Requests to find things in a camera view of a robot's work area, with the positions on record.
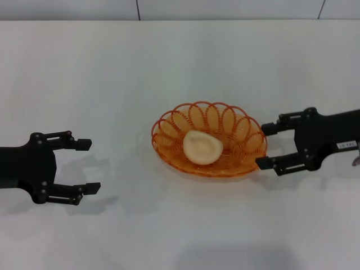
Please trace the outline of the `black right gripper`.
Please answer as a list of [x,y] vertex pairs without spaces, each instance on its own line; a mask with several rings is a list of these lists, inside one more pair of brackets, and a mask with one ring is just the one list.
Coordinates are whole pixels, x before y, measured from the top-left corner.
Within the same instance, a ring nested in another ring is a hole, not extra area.
[[359,150],[359,110],[326,116],[310,107],[280,114],[274,123],[263,124],[261,130],[266,136],[294,130],[298,152],[255,159],[260,170],[273,169],[278,176],[315,171],[332,154]]

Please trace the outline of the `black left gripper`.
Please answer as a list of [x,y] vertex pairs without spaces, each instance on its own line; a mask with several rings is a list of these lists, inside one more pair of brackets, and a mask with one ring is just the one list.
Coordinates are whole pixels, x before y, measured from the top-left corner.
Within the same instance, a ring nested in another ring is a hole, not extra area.
[[95,182],[69,186],[53,183],[56,173],[53,151],[88,151],[91,146],[90,139],[75,139],[68,130],[33,133],[22,146],[1,147],[1,189],[22,189],[36,204],[79,205],[83,196],[98,193],[101,184]]

